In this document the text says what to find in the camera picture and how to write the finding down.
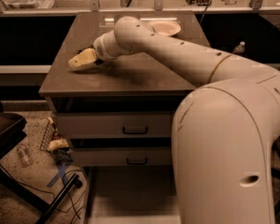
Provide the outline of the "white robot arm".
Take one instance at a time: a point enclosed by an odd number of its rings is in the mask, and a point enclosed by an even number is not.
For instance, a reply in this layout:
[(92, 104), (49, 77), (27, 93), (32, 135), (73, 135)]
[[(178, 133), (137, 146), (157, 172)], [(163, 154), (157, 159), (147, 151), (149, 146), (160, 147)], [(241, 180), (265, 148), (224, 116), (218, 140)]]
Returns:
[(172, 125), (181, 224), (275, 224), (271, 152), (280, 136), (280, 71), (160, 35), (130, 16), (68, 63), (80, 67), (140, 52), (196, 87)]

